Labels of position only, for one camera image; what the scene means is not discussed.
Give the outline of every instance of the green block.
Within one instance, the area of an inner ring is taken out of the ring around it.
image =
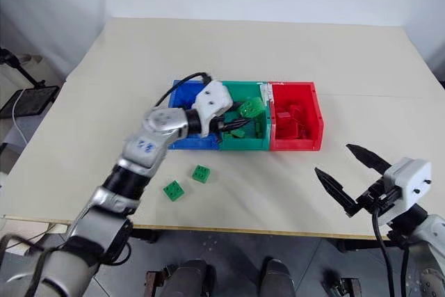
[[[208,169],[207,167],[198,165],[195,168],[195,172],[193,172],[192,178],[196,181],[199,181],[199,182],[202,182],[203,184],[205,184],[209,175],[210,175],[210,169]]]
[[[242,129],[235,129],[230,132],[234,137],[244,138],[245,132]]]
[[[238,112],[244,118],[254,118],[266,110],[263,99],[260,97],[254,97],[244,102],[239,108]]]
[[[177,181],[172,182],[164,188],[164,193],[174,202],[185,194],[184,190],[178,184]]]

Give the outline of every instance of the floor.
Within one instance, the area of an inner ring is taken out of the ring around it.
[[[45,246],[64,242],[64,235],[45,238]],[[84,296],[143,296],[145,272],[157,271],[167,264],[202,258],[217,270],[213,296],[256,296],[257,280],[264,257],[281,259],[291,272],[296,296],[329,296],[322,282],[329,273],[359,278],[363,297],[388,296],[385,264],[379,250],[341,253],[333,239],[294,236],[268,236],[218,232],[164,231],[155,244],[130,239],[132,255],[121,266],[102,266]],[[390,248],[397,296],[402,252]],[[7,254],[0,271],[0,283],[13,273],[35,263],[35,255]],[[418,273],[410,261],[407,281],[409,296],[420,296]]]

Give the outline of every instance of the blue bin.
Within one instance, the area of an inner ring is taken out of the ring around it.
[[[168,106],[171,108],[190,109],[193,102],[195,102],[196,95],[203,88],[204,84],[201,81],[187,81],[183,83],[170,95]],[[200,135],[193,134],[174,142],[169,148],[171,150],[218,150],[218,142],[216,141],[215,134],[210,134],[206,138],[200,138]]]

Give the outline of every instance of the white table surface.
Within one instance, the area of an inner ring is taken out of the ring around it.
[[[318,166],[354,198],[379,175],[345,148],[395,163],[432,161],[421,205],[445,216],[445,92],[399,27],[179,19],[112,19],[68,77],[0,192],[10,218],[67,223],[109,174],[127,136],[173,79],[314,81],[325,122],[320,152],[170,151],[142,197],[137,226],[371,238],[348,218]],[[208,166],[206,184],[190,176]],[[173,180],[186,195],[171,202]]]

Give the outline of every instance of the white cable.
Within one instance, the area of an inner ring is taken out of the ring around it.
[[[26,140],[25,135],[23,134],[22,130],[21,130],[21,129],[19,128],[19,126],[17,125],[17,122],[15,122],[15,115],[14,115],[14,112],[15,112],[15,106],[17,105],[18,101],[19,101],[20,98],[22,97],[23,93],[25,93],[25,90],[26,90],[26,89],[24,89],[24,90],[20,93],[20,95],[19,95],[19,97],[17,98],[17,100],[15,100],[15,102],[14,102],[14,106],[13,106],[13,112],[12,112],[12,114],[13,114],[14,127],[18,130],[18,132],[19,132],[20,136],[22,137],[23,141],[25,142],[25,144],[28,145],[28,141]]]

